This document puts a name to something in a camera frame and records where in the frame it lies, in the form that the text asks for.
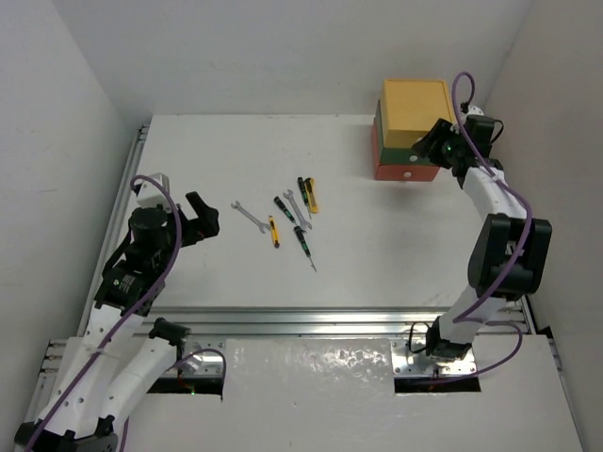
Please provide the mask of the yellow drawer box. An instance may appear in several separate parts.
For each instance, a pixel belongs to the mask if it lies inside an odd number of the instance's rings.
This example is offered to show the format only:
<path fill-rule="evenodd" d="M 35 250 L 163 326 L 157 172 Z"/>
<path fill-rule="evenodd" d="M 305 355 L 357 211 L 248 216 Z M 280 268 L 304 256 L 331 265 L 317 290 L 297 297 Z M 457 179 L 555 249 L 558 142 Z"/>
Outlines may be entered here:
<path fill-rule="evenodd" d="M 380 109 L 387 148 L 410 149 L 438 120 L 454 119 L 445 80 L 384 79 Z"/>

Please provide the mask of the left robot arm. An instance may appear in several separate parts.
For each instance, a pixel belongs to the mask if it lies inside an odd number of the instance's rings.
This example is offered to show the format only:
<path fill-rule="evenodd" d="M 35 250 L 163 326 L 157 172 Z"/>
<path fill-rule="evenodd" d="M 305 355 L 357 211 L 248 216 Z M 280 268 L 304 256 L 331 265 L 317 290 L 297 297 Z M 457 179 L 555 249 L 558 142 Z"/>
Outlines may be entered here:
<path fill-rule="evenodd" d="M 48 405 L 22 423 L 14 442 L 26 451 L 115 451 L 132 410 L 183 354 L 188 328 L 158 318 L 138 353 L 119 364 L 165 287 L 173 253 L 220 231 L 219 212 L 197 192 L 196 216 L 165 199 L 140 202 L 107 260 L 81 343 Z"/>

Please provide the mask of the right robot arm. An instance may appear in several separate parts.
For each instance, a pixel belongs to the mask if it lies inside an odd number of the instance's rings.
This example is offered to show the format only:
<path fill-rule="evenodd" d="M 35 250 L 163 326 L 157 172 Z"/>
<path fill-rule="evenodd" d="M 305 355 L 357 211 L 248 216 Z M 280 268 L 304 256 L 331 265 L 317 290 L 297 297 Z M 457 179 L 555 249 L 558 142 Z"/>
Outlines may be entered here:
<path fill-rule="evenodd" d="M 535 218 L 489 156 L 496 120 L 469 115 L 458 129 L 438 120 L 412 149 L 450 170 L 483 221 L 467 265 L 467 287 L 426 331 L 420 352 L 438 361 L 465 357 L 484 326 L 507 303 L 535 293 L 543 277 L 552 225 Z"/>

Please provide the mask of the yellow utility knife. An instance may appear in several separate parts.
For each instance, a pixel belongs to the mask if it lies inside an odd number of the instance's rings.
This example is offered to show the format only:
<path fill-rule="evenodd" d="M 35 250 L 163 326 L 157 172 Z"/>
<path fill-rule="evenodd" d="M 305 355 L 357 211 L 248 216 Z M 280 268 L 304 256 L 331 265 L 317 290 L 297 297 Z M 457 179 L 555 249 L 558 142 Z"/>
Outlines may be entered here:
<path fill-rule="evenodd" d="M 311 177 L 306 178 L 304 180 L 304 184 L 305 184 L 307 197 L 308 197 L 308 201 L 309 201 L 310 212 L 312 214 L 317 214 L 318 213 L 318 202 L 317 202 L 316 194 L 315 194 L 315 180 Z"/>
<path fill-rule="evenodd" d="M 269 228 L 273 247 L 275 249 L 279 249 L 281 246 L 281 241 L 274 216 L 269 216 Z"/>

